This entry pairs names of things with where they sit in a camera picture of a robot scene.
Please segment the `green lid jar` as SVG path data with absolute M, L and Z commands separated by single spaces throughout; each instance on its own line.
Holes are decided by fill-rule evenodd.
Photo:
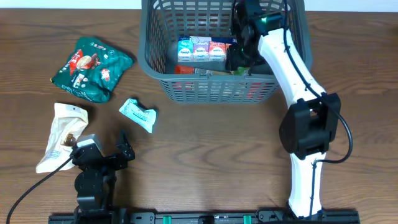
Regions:
M 249 67 L 238 67 L 236 70 L 231 71 L 233 75 L 241 75 L 246 76 L 249 75 L 250 68 Z

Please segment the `blue tissue multipack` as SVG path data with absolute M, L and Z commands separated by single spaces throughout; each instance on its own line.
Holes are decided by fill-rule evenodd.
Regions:
M 180 36 L 177 42 L 178 62 L 222 62 L 227 49 L 238 41 L 234 37 Z

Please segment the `orange pasta packet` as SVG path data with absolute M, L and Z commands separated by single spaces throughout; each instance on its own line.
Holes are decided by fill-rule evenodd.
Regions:
M 182 65 L 175 67 L 176 74 L 199 75 L 189 81 L 162 81 L 170 99 L 181 103 L 257 103 L 267 99 L 277 88 L 275 79 L 249 79 L 250 75 L 233 75 Z

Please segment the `green snack bag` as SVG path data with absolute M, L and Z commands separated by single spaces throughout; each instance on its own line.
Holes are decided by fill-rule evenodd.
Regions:
M 81 37 L 66 64 L 50 81 L 92 103 L 106 103 L 123 73 L 134 64 L 124 52 L 94 37 Z

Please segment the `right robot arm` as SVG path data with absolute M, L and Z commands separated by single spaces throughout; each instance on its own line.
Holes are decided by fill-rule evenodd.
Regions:
M 288 10 L 265 13 L 259 1 L 234 2 L 231 33 L 237 43 L 228 47 L 225 67 L 236 71 L 266 63 L 271 68 L 288 107 L 279 136 L 292 163 L 289 207 L 297 218 L 310 218 L 322 209 L 322 164 L 335 138 L 341 103 L 310 74 L 288 20 Z

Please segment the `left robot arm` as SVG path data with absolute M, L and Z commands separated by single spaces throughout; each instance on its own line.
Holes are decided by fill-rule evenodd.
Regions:
M 95 134 L 80 136 L 73 146 L 72 163 L 81 170 L 75 179 L 77 202 L 82 212 L 110 210 L 113 206 L 116 171 L 135 159 L 125 131 L 116 142 L 118 152 L 104 156 Z

